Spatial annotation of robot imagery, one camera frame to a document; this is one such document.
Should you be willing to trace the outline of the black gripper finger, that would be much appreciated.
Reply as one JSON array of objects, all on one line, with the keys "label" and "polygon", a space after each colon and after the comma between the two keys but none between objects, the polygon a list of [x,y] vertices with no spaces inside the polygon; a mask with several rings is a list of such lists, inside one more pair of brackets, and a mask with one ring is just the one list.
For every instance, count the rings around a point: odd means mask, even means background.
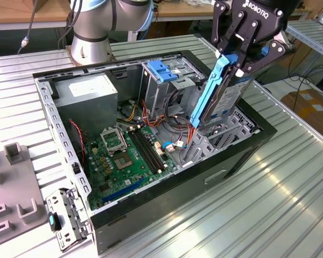
[{"label": "black gripper finger", "polygon": [[[222,34],[222,31],[220,31],[222,28],[221,23],[230,9],[231,23],[225,33]],[[238,32],[246,17],[247,13],[244,11],[244,8],[239,7],[237,4],[234,4],[234,2],[231,3],[230,7],[225,1],[215,1],[211,41],[220,54],[225,54],[227,52],[227,48],[231,45],[232,38]]]},{"label": "black gripper finger", "polygon": [[286,44],[278,40],[272,40],[269,44],[269,50],[265,57],[257,61],[247,62],[247,58],[249,54],[251,54],[250,49],[254,44],[260,26],[260,20],[253,20],[250,24],[247,35],[245,36],[240,47],[240,53],[236,62],[236,75],[244,75],[245,73],[251,75],[261,68],[265,68],[272,62],[277,61],[288,52]]}]

